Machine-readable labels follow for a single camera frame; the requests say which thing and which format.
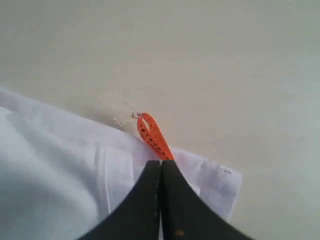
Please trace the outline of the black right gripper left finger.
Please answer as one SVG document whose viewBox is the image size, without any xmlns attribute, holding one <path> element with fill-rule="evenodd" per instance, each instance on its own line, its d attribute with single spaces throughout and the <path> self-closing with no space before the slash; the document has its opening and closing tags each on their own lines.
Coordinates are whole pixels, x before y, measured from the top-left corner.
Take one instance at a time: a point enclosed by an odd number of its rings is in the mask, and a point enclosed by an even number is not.
<svg viewBox="0 0 320 240">
<path fill-rule="evenodd" d="M 160 228 L 161 164 L 146 163 L 138 181 L 119 206 L 81 240 L 157 240 Z"/>
</svg>

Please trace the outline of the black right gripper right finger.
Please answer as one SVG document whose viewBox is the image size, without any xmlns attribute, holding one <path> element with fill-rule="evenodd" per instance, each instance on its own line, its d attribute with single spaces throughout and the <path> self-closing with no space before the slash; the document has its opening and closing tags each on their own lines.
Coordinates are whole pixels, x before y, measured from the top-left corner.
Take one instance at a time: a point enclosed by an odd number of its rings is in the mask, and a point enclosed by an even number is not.
<svg viewBox="0 0 320 240">
<path fill-rule="evenodd" d="M 173 160 L 161 164 L 159 207 L 164 240 L 250 240 L 194 192 Z"/>
</svg>

